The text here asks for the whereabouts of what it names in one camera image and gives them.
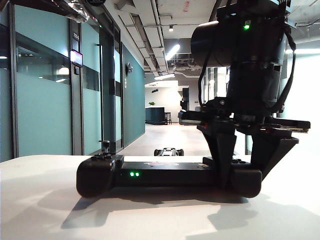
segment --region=dark counter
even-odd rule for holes
[[[145,123],[153,125],[165,125],[165,108],[164,107],[146,107]]]

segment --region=green led light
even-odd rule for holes
[[[244,26],[243,26],[243,29],[244,29],[244,30],[249,30],[249,29],[250,29],[250,25],[249,25],[249,24],[244,25]]]

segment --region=toy car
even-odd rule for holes
[[[176,150],[173,147],[165,147],[162,150],[155,149],[154,156],[184,156],[185,152],[183,149]]]

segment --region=white table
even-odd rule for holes
[[[88,200],[75,188],[87,158],[34,155],[0,163],[1,239],[320,239],[318,159],[288,156],[252,199],[210,188],[115,188]]]

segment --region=bar stool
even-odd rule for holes
[[[172,124],[171,112],[164,113],[164,121],[165,121],[165,125]]]

